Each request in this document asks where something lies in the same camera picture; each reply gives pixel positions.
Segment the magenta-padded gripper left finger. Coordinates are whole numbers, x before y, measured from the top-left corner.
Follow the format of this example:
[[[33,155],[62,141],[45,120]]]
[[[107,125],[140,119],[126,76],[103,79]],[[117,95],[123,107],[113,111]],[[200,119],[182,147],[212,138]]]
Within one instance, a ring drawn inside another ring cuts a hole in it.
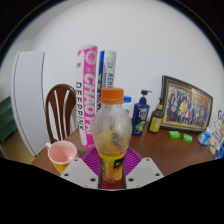
[[[82,158],[74,158],[60,177],[84,188],[97,189],[99,175],[100,158],[93,148]]]

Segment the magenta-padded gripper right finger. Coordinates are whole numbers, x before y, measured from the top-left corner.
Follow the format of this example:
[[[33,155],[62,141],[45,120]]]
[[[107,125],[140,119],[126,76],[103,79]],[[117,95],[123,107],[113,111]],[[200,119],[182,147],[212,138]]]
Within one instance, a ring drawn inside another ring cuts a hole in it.
[[[150,157],[143,158],[128,148],[124,157],[123,187],[135,189],[163,178],[164,175]]]

